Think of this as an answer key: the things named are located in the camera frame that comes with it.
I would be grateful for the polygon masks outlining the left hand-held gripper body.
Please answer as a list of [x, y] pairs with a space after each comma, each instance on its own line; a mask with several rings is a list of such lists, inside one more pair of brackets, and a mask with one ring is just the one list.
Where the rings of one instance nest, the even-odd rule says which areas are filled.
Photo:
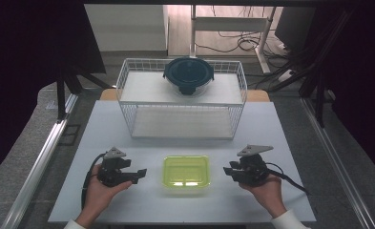
[[129, 181], [129, 176], [122, 172], [119, 161], [124, 159], [125, 153], [116, 147], [110, 149], [103, 157], [103, 161], [97, 173], [97, 179], [108, 187], [115, 187], [118, 184]]

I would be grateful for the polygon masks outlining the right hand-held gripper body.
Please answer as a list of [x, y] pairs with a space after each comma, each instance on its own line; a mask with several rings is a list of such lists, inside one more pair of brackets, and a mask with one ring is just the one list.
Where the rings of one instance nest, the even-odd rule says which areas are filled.
[[237, 153], [237, 156], [240, 158], [239, 183], [249, 186], [261, 186], [264, 183], [269, 173], [260, 153], [270, 150], [273, 150], [272, 146], [248, 144]]

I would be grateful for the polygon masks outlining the yellow-green rectangular lidded container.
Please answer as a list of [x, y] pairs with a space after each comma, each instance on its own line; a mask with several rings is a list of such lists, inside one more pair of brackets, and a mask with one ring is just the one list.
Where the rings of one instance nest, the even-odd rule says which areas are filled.
[[207, 156], [166, 156], [162, 186], [170, 195], [201, 195], [211, 183]]

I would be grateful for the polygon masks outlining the white wire shelf rack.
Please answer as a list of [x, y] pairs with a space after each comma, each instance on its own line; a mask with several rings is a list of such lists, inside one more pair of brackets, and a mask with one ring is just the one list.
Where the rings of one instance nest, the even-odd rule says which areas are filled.
[[168, 59], [128, 58], [116, 96], [134, 138], [232, 139], [247, 98], [239, 61], [208, 62], [209, 80], [182, 88], [165, 74]]

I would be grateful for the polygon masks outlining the round dark blue lidded container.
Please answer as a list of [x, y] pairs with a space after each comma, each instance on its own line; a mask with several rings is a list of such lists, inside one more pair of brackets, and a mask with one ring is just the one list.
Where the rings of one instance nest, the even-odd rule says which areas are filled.
[[208, 62], [193, 57], [181, 57], [165, 65], [163, 77], [183, 96], [199, 96], [214, 80], [214, 69]]

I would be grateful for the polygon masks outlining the person's left hand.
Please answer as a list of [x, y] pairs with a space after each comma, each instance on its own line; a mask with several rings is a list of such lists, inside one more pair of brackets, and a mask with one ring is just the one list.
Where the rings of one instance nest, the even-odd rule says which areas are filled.
[[75, 222], [87, 228], [110, 205], [112, 199], [120, 192], [132, 186], [131, 181], [118, 184], [115, 187], [107, 187], [102, 184], [96, 175], [100, 164], [93, 167], [92, 177], [88, 185], [84, 208], [81, 210]]

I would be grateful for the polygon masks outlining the person's right hand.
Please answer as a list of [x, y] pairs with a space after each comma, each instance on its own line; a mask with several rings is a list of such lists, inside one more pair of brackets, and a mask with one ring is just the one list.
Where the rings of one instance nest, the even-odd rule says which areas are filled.
[[255, 200], [275, 219], [286, 212], [281, 194], [281, 179], [269, 175], [261, 186], [251, 187], [239, 184], [239, 187], [251, 193]]

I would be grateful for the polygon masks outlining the wooden table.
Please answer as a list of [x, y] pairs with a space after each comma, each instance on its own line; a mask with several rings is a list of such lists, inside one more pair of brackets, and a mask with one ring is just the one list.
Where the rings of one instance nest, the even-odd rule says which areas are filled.
[[[115, 89], [107, 89], [104, 90], [100, 96], [101, 100], [109, 100], [114, 101], [116, 100], [116, 90]], [[269, 102], [270, 98], [266, 91], [263, 90], [248, 90], [247, 91], [247, 98], [248, 102]]]

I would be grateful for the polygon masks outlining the black metal stand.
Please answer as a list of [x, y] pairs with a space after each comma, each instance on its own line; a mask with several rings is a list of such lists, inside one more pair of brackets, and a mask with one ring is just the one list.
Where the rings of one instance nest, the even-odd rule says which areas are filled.
[[56, 77], [56, 90], [57, 90], [57, 122], [60, 123], [67, 115], [67, 105], [65, 100], [65, 88], [68, 88], [72, 94], [80, 94], [83, 87], [78, 79], [78, 76], [82, 76], [87, 80], [94, 83], [101, 89], [111, 89], [112, 86], [106, 82], [98, 79], [91, 73], [87, 73], [80, 67], [70, 67], [66, 70], [61, 70], [58, 77]]
[[304, 78], [298, 90], [298, 94], [300, 97], [309, 97], [313, 92], [316, 92], [314, 118], [321, 128], [324, 127], [323, 103], [325, 102], [323, 66], [325, 65], [326, 58], [332, 53], [333, 46], [351, 14], [351, 10], [339, 9], [333, 17], [328, 20], [324, 29], [319, 33], [313, 43], [304, 51], [297, 54], [296, 58], [298, 61], [295, 62], [291, 60], [288, 62], [288, 65], [296, 65], [304, 61], [305, 58], [307, 58], [308, 63], [303, 65], [290, 78], [268, 89], [269, 93], [274, 93]]

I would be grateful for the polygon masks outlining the white power strip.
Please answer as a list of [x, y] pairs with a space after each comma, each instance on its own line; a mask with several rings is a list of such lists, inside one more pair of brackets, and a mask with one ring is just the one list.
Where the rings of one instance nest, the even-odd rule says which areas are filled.
[[279, 82], [283, 82], [285, 80], [287, 80], [288, 78], [290, 78], [292, 75], [295, 74], [295, 71], [293, 70], [287, 70], [285, 71], [279, 78], [278, 78], [278, 81]]

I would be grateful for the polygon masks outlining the dark curtain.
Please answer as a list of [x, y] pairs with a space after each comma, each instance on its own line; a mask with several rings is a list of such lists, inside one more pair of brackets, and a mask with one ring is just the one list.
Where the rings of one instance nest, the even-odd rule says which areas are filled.
[[84, 0], [0, 0], [0, 165], [39, 91], [76, 70], [105, 72]]
[[333, 111], [375, 164], [375, 0], [356, 3], [323, 64]]

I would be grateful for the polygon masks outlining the aluminium rail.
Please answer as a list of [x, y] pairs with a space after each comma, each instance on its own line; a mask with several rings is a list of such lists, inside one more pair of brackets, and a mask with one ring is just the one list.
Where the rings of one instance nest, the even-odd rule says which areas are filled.
[[6, 218], [0, 229], [17, 229], [22, 218], [24, 217], [31, 199], [38, 187], [38, 184], [49, 164], [52, 154], [57, 146], [59, 138], [62, 136], [64, 129], [68, 124], [68, 119], [75, 107], [78, 96], [70, 94], [65, 100], [64, 114], [61, 120], [56, 121], [38, 154], [36, 161], [33, 163], [31, 170], [20, 189], [15, 201], [13, 202]]
[[336, 148], [334, 147], [331, 138], [329, 137], [324, 125], [318, 120], [316, 110], [312, 106], [312, 101], [308, 98], [301, 98], [300, 102], [308, 116], [308, 119], [320, 140], [323, 149], [332, 165], [332, 168], [341, 183], [344, 193], [363, 229], [375, 229], [375, 221], [366, 206], [366, 203], [350, 178], [349, 173], [344, 167], [344, 163], [340, 159]]

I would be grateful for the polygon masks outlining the white desk frame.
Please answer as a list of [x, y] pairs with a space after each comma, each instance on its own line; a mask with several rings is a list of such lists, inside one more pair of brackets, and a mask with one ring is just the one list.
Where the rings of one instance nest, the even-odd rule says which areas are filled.
[[197, 31], [250, 31], [259, 32], [260, 41], [255, 48], [255, 53], [260, 63], [262, 72], [270, 74], [271, 71], [264, 56], [264, 46], [271, 25], [273, 23], [276, 7], [273, 7], [267, 17], [198, 17], [197, 6], [191, 6], [191, 41], [189, 55], [196, 56], [196, 32]]

